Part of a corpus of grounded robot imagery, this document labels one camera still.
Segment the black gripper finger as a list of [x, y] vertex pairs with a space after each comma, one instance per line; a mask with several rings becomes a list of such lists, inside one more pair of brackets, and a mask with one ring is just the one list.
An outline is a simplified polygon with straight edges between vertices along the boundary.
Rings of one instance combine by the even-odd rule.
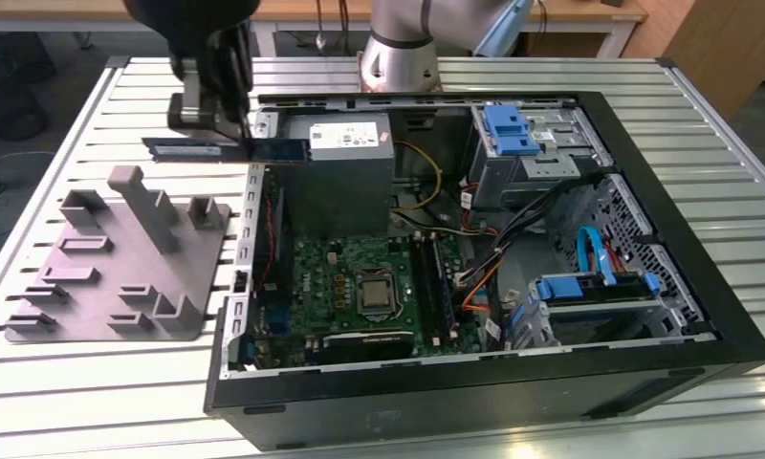
[[240, 161], [251, 161], [252, 59], [248, 21], [207, 24], [207, 107], [212, 129], [237, 143]]
[[183, 93], [172, 96], [168, 127], [192, 139], [233, 143], [232, 123], [227, 103], [232, 96], [232, 65], [220, 50], [191, 55], [169, 47], [171, 69], [184, 85]]

